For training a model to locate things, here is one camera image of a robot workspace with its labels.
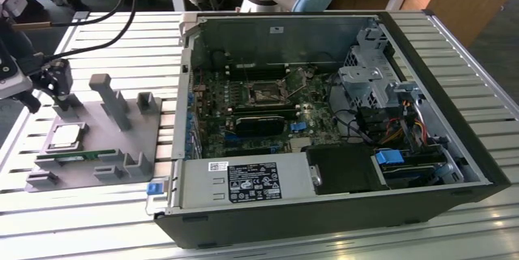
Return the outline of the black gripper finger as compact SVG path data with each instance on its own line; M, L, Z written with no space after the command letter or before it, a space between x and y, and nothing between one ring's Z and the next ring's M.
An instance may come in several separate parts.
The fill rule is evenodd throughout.
M40 109L40 101L32 94L34 90L28 89L15 94L15 99L27 107L31 114L38 113Z
M52 60L43 71L44 93L54 99L63 111L70 109L67 101L74 84L70 62L67 59Z

